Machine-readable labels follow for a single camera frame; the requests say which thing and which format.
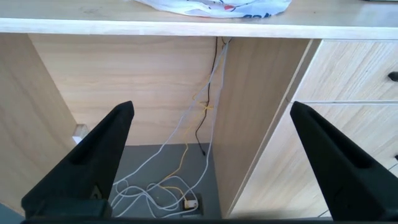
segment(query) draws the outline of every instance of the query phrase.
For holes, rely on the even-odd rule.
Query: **black cable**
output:
[[[211,71],[210,71],[211,73],[213,73],[214,66],[215,66],[215,63],[216,63],[217,48],[218,48],[218,37],[216,37],[216,49],[215,49],[215,51],[214,51],[213,65],[211,66]],[[206,107],[209,106],[209,103],[210,103],[210,84],[211,84],[211,82],[209,82],[209,85],[207,86],[207,102],[206,102]],[[200,141],[199,141],[199,138],[198,138],[198,131],[199,131],[200,127],[202,126],[203,122],[205,121],[206,117],[207,117],[207,110],[205,110],[205,115],[203,116],[202,120],[200,121],[199,126],[197,127],[197,130],[195,131],[195,137],[196,137],[196,139],[197,139],[197,141],[198,141],[198,145],[199,145],[199,148],[200,148],[200,150],[201,150],[201,153],[202,153],[204,156],[206,155],[206,152],[203,150],[203,148],[202,148],[202,146],[201,146],[201,144],[200,144]]]

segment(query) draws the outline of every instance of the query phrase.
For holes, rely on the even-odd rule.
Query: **white cable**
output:
[[[180,127],[181,122],[183,121],[183,119],[185,118],[185,116],[188,114],[188,112],[192,109],[193,105],[196,104],[197,100],[199,99],[200,95],[203,93],[203,90],[205,90],[205,88],[209,85],[209,83],[212,81],[213,79],[213,75],[218,67],[218,64],[221,60],[221,56],[222,54],[225,52],[227,48],[224,47],[224,49],[221,51],[220,56],[217,58],[216,63],[215,63],[215,67],[213,69],[213,71],[211,71],[211,75],[210,78],[207,82],[207,84],[200,90],[200,92],[197,94],[197,97],[192,101],[191,105],[189,106],[188,110],[186,110],[184,112],[184,114],[181,116],[180,121],[178,122],[177,126],[175,127],[174,131],[171,133],[170,137],[166,140],[166,142],[163,143],[163,145],[160,147],[160,149],[154,154],[152,155],[150,158],[148,158],[143,164],[141,164],[141,166],[139,166],[136,171],[132,172],[131,174],[123,177],[121,180],[116,181],[115,183],[113,183],[113,185],[116,185],[120,182],[122,182],[123,180],[126,180],[127,178],[129,178],[130,176],[136,174],[144,165],[146,165],[151,159],[153,159],[155,156],[157,156],[163,149],[163,147],[170,141],[170,139],[174,136],[174,134],[177,132],[177,129]]]
[[[119,180],[119,181],[117,181],[117,182],[115,182],[115,183],[113,184],[113,185],[116,185],[116,192],[118,193],[117,196],[115,196],[115,198],[114,198],[113,201],[111,202],[111,206],[112,206],[113,208],[115,208],[115,207],[119,204],[119,202],[120,202],[124,197],[127,197],[127,198],[129,198],[129,197],[137,197],[137,198],[134,199],[134,201],[131,202],[131,204],[130,204],[123,212],[121,212],[117,217],[120,217],[121,215],[124,215],[124,214],[137,202],[137,200],[138,200],[141,196],[145,196],[145,197],[146,197],[146,200],[147,200],[147,204],[148,204],[150,213],[151,213],[151,215],[152,215],[154,218],[157,218],[157,217],[154,215],[154,213],[153,213],[153,211],[152,211],[152,208],[151,208],[149,202],[151,202],[153,205],[155,205],[159,210],[174,211],[174,210],[178,209],[178,203],[184,198],[184,196],[185,196],[188,192],[191,192],[191,193],[193,194],[193,196],[195,197],[195,200],[197,200],[196,195],[193,193],[193,189],[201,182],[201,180],[202,180],[203,176],[206,174],[206,171],[207,171],[207,168],[208,168],[209,155],[210,155],[210,153],[211,153],[211,145],[212,145],[212,143],[213,143],[213,135],[214,135],[214,127],[215,127],[215,119],[216,119],[216,114],[217,114],[217,109],[218,109],[218,103],[219,103],[219,101],[220,101],[221,90],[223,89],[223,85],[224,85],[224,70],[225,70],[226,53],[227,53],[227,51],[228,51],[228,44],[229,44],[229,43],[227,43],[227,44],[224,46],[223,50],[222,50],[221,53],[220,53],[220,56],[216,59],[215,67],[214,67],[213,71],[211,72],[211,75],[210,75],[210,78],[209,78],[208,83],[207,83],[207,84],[200,90],[200,92],[197,94],[197,97],[193,100],[193,102],[192,102],[192,104],[189,106],[188,110],[186,110],[186,111],[184,112],[184,114],[182,115],[182,117],[180,118],[180,120],[179,120],[179,122],[178,122],[177,127],[174,129],[173,133],[172,133],[172,134],[170,135],[170,137],[166,140],[166,142],[164,142],[164,144],[160,147],[160,149],[159,149],[154,155],[152,155],[150,158],[148,158],[148,160],[146,160],[143,164],[141,164],[141,166],[139,166],[134,172],[132,172],[131,174],[125,176],[124,178],[122,178],[121,180]],[[218,95],[217,95],[217,97],[216,97],[215,106],[214,106],[214,110],[213,110],[213,111],[214,111],[214,115],[213,115],[212,124],[211,124],[211,137],[210,137],[210,143],[209,143],[209,148],[208,148],[207,155],[206,155],[206,166],[205,166],[205,169],[203,170],[202,175],[200,176],[200,178],[199,178],[198,181],[196,182],[196,184],[195,184],[194,186],[192,186],[192,187],[189,187],[189,186],[187,185],[187,183],[185,183],[185,181],[184,181],[181,177],[179,177],[179,176],[177,176],[177,175],[174,175],[174,176],[168,177],[168,178],[166,178],[166,179],[164,179],[164,180],[161,180],[161,181],[158,182],[157,184],[155,184],[155,183],[149,184],[149,185],[147,186],[146,190],[144,190],[144,189],[142,189],[142,188],[140,188],[140,187],[138,187],[138,186],[134,186],[134,185],[133,185],[133,186],[129,186],[128,181],[127,181],[126,179],[129,178],[130,176],[134,175],[135,173],[137,173],[144,165],[146,165],[151,159],[153,159],[156,155],[158,155],[158,154],[161,152],[161,150],[163,149],[163,147],[164,147],[164,146],[168,143],[168,141],[172,138],[172,136],[177,132],[177,129],[178,129],[179,126],[181,125],[182,120],[185,118],[185,116],[187,115],[187,113],[192,109],[193,105],[195,105],[197,99],[198,99],[198,98],[200,97],[200,95],[203,93],[203,90],[204,90],[204,89],[210,84],[210,82],[212,81],[213,75],[214,75],[214,73],[215,73],[215,71],[216,71],[216,69],[217,69],[217,67],[218,67],[218,65],[219,65],[219,63],[220,63],[220,60],[221,60],[221,58],[222,58],[223,55],[224,55],[224,60],[223,60],[223,68],[222,68],[222,76],[221,76],[221,87],[220,87],[219,92],[218,92]],[[163,190],[165,190],[165,191],[167,191],[169,194],[171,194],[171,195],[174,197],[174,199],[175,199],[176,202],[174,202],[173,204],[168,205],[168,206],[160,206],[160,205],[158,205],[158,204],[156,203],[156,201],[152,198],[152,196],[149,195],[149,192],[150,192],[151,190],[153,190],[154,188],[156,188],[156,187],[160,187],[161,183],[163,183],[163,182],[165,182],[165,181],[167,181],[167,180],[173,179],[173,178],[177,178],[177,179],[181,180],[181,182],[188,188],[188,190],[181,196],[180,199],[177,199],[176,196],[175,196],[171,191],[162,188]],[[119,192],[119,190],[118,190],[118,185],[119,185],[121,182],[125,182],[125,183],[127,184],[127,187],[126,187],[124,190],[122,190],[121,192]],[[127,194],[127,192],[128,192],[129,189],[137,189],[137,190],[140,190],[141,192],[138,193],[138,194],[129,195],[129,194]],[[119,197],[120,199],[118,200],[118,202],[116,202],[115,205],[113,205],[114,202],[115,202],[115,200],[116,200],[118,197]],[[197,209],[197,207],[195,207],[195,208],[193,208],[193,209],[191,209],[191,210],[187,210],[187,211],[171,213],[171,214],[165,215],[165,216],[163,216],[163,217],[161,217],[161,218],[167,218],[167,217],[171,217],[171,216],[173,216],[173,215],[180,215],[180,214],[183,214],[183,213],[192,212],[192,211],[194,211],[194,210],[196,210],[196,209]]]

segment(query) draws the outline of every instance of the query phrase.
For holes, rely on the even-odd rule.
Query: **yellow cable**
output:
[[[187,198],[184,195],[184,192],[181,189],[179,189],[178,187],[173,187],[173,186],[165,186],[165,187],[160,186],[160,187],[162,187],[163,189],[175,189],[175,190],[178,190],[181,193],[181,195],[184,198],[184,200],[187,200]]]
[[[192,100],[195,100],[197,94],[198,94],[198,93],[195,93],[195,94],[192,96]],[[203,116],[203,114],[205,113],[206,110],[212,110],[212,109],[213,109],[212,106],[206,106],[206,105],[205,105],[204,103],[202,103],[202,102],[198,102],[198,103],[199,103],[200,105],[202,105],[203,111],[202,111],[201,114],[199,114],[200,116],[198,115],[198,116],[193,120],[193,121],[196,121],[195,123],[197,123],[198,119],[199,119],[201,116]],[[185,143],[185,150],[184,150],[184,153],[182,154],[182,157],[181,157],[181,160],[180,160],[180,165],[178,166],[178,168],[177,168],[175,171],[173,171],[173,172],[172,172],[171,174],[169,174],[167,177],[163,178],[164,180],[167,179],[167,178],[169,178],[169,177],[171,177],[172,175],[174,175],[176,172],[178,172],[178,171],[181,169],[181,166],[182,166],[182,163],[183,163],[183,161],[184,161],[185,155],[186,155],[186,153],[188,152],[188,149],[189,149],[189,146],[188,146],[188,142],[187,142],[187,138],[186,138],[186,137],[187,137],[187,134],[188,134],[189,130],[192,128],[193,124],[194,124],[194,122],[191,123],[191,125],[188,127],[188,129],[184,132],[184,135],[183,135],[183,139],[184,139],[184,143]],[[172,186],[163,187],[163,186],[161,186],[161,185],[160,185],[160,187],[162,187],[162,188],[164,188],[164,189],[176,189],[176,190],[179,190],[180,193],[183,195],[184,200],[187,200],[187,198],[185,198],[185,196],[184,196],[183,191],[182,191],[180,188],[178,188],[178,187],[172,187]]]

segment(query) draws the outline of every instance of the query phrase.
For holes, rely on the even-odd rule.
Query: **drawer front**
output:
[[[384,167],[397,164],[398,105],[310,106]],[[317,217],[328,210],[289,111],[262,153],[232,217]]]
[[[398,101],[398,41],[324,40],[294,100]]]

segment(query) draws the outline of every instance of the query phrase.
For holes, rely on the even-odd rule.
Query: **tangled cable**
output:
[[[203,93],[203,91],[206,89],[206,87],[210,84],[210,82],[211,82],[212,79],[213,79],[214,73],[215,73],[216,69],[218,68],[218,65],[220,64],[221,58],[222,58],[223,55],[224,55],[224,57],[223,57],[224,59],[223,59],[222,75],[221,75],[221,86],[220,86],[220,89],[218,90],[218,94],[217,94],[217,96],[216,96],[215,105],[214,105],[214,108],[213,108],[214,115],[213,115],[213,118],[212,118],[212,121],[211,121],[211,137],[210,137],[210,143],[209,143],[208,150],[207,150],[207,152],[206,152],[206,166],[205,166],[205,169],[203,170],[203,172],[202,172],[200,178],[198,179],[198,181],[196,182],[195,185],[193,185],[192,187],[189,187],[188,184],[187,184],[181,177],[179,177],[179,176],[177,176],[177,175],[174,175],[174,173],[176,173],[176,172],[179,170],[179,168],[181,168],[181,164],[182,164],[182,161],[181,161],[180,167],[179,167],[175,172],[171,173],[170,175],[168,175],[167,177],[165,177],[163,180],[161,180],[161,181],[158,182],[158,183],[151,183],[151,184],[149,184],[149,185],[146,187],[146,189],[140,188],[140,187],[138,187],[138,186],[136,186],[136,185],[129,185],[129,182],[128,182],[128,180],[127,180],[128,178],[130,178],[131,176],[133,176],[134,174],[136,174],[142,167],[144,167],[151,159],[153,159],[155,156],[157,156],[157,155],[163,150],[164,146],[170,141],[170,139],[173,137],[173,135],[177,132],[178,128],[180,127],[182,121],[184,120],[184,118],[186,117],[186,115],[188,114],[188,112],[189,112],[189,111],[193,108],[193,106],[197,103],[199,97],[194,97],[194,99],[193,99],[191,105],[189,106],[189,108],[188,108],[186,111],[184,111],[183,115],[181,116],[180,120],[178,121],[178,125],[175,127],[174,131],[171,133],[171,135],[170,135],[169,138],[166,140],[166,142],[164,142],[163,145],[159,148],[159,150],[158,150],[154,155],[152,155],[150,158],[148,158],[144,163],[142,163],[134,172],[128,174],[127,176],[125,176],[125,177],[123,177],[122,179],[120,179],[120,180],[116,181],[115,183],[113,183],[113,185],[116,186],[116,187],[115,187],[115,188],[116,188],[116,192],[118,193],[118,194],[115,196],[115,198],[112,200],[112,202],[111,202],[111,206],[112,206],[113,208],[116,208],[116,207],[119,205],[119,203],[120,203],[124,198],[134,198],[134,197],[135,197],[135,199],[130,203],[130,205],[129,205],[124,211],[122,211],[119,215],[117,215],[117,217],[120,217],[120,216],[124,215],[124,214],[125,214],[125,213],[138,201],[138,199],[141,198],[141,197],[146,197],[147,204],[148,204],[148,207],[149,207],[149,211],[150,211],[151,215],[152,215],[154,218],[167,218],[167,217],[171,217],[171,216],[174,216],[174,215],[181,215],[181,214],[184,214],[184,213],[189,213],[189,212],[192,212],[192,211],[194,211],[194,210],[197,209],[197,207],[195,207],[195,208],[193,208],[193,209],[191,209],[191,210],[182,211],[182,212],[174,212],[174,213],[170,213],[170,214],[168,214],[168,215],[162,216],[162,217],[157,217],[157,216],[154,214],[154,212],[152,211],[152,208],[151,208],[151,206],[150,206],[150,203],[153,204],[153,205],[154,205],[156,208],[158,208],[159,210],[164,210],[164,211],[172,212],[172,211],[176,211],[176,209],[178,209],[178,204],[181,202],[181,200],[183,200],[183,199],[185,198],[186,194],[189,193],[189,192],[190,192],[191,194],[193,194],[194,197],[195,197],[195,200],[197,200],[196,195],[193,193],[193,190],[192,190],[192,189],[194,189],[194,188],[200,183],[200,181],[202,180],[203,176],[206,174],[206,171],[207,171],[207,168],[208,168],[208,164],[209,164],[209,156],[210,156],[210,154],[211,154],[211,153],[210,153],[210,152],[211,152],[211,145],[212,145],[212,143],[213,143],[213,133],[214,133],[214,126],[215,126],[216,114],[217,114],[217,107],[218,107],[218,102],[219,102],[219,100],[220,100],[221,90],[223,89],[223,84],[224,84],[224,69],[225,69],[226,53],[227,53],[227,51],[228,51],[228,44],[229,44],[229,42],[226,43],[226,45],[223,47],[223,49],[222,49],[220,55],[219,55],[219,56],[217,57],[217,59],[216,59],[216,63],[215,63],[214,69],[211,71],[211,75],[210,75],[210,78],[209,78],[207,84],[200,90],[200,92],[199,92],[199,94],[198,94],[198,96],[200,96],[200,95]],[[206,106],[204,110],[208,110],[208,109],[210,109],[210,108],[211,108],[211,107]],[[185,193],[183,193],[183,191],[182,191],[181,189],[179,189],[178,187],[161,186],[161,184],[163,184],[164,182],[167,182],[168,180],[172,180],[172,179],[178,179],[178,180],[180,180],[181,183],[183,183],[184,186],[186,186],[186,188],[187,188],[188,190],[186,190]],[[126,186],[125,186],[124,189],[119,190],[119,187],[120,187],[119,185],[120,185],[122,182],[125,183]],[[156,189],[156,188],[160,188],[160,189],[166,191],[167,193],[169,193],[169,194],[175,199],[175,202],[172,203],[172,204],[170,204],[170,205],[168,205],[168,206],[160,206],[160,205],[154,200],[154,198],[149,194],[149,192],[150,192],[151,190],[154,190],[154,189]],[[128,194],[128,190],[129,190],[129,189],[136,189],[136,190],[139,191],[139,193],[136,193],[136,194]],[[180,198],[177,198],[169,189],[177,189],[177,190],[179,190],[180,193],[182,194],[182,196],[181,196]]]

